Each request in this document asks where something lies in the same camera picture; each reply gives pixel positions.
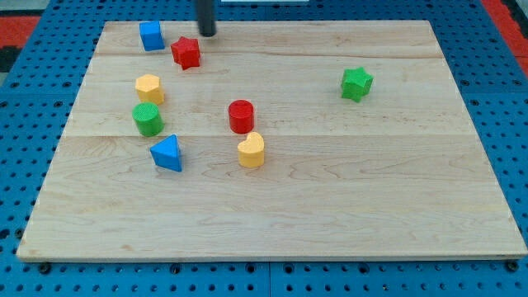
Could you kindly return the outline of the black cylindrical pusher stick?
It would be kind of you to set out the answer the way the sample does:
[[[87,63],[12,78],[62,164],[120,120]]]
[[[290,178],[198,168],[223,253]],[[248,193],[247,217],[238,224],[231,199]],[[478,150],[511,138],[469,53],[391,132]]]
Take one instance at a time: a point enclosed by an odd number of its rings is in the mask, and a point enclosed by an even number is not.
[[[196,20],[199,33],[204,37],[213,37],[216,32],[215,1],[196,0]]]

